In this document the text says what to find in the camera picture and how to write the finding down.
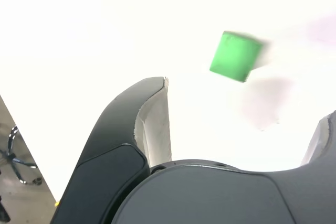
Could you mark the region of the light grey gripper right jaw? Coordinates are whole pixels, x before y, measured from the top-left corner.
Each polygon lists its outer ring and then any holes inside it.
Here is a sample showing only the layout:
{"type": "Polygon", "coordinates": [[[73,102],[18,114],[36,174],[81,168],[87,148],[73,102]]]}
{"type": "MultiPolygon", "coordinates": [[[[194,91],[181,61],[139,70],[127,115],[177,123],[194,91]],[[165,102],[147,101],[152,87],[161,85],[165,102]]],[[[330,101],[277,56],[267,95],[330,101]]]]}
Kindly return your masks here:
{"type": "Polygon", "coordinates": [[[335,114],[320,125],[326,146],[303,166],[264,173],[170,167],[138,185],[113,223],[335,223],[335,114]]]}

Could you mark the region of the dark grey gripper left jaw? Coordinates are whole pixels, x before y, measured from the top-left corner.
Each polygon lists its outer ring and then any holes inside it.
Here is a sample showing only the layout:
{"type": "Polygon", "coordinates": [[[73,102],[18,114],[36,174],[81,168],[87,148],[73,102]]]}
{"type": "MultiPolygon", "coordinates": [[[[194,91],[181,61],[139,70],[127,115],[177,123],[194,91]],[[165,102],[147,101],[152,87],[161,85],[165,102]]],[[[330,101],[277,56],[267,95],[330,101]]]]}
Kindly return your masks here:
{"type": "Polygon", "coordinates": [[[172,160],[169,81],[143,79],[120,93],[98,118],[51,220],[111,223],[127,195],[172,160]]]}

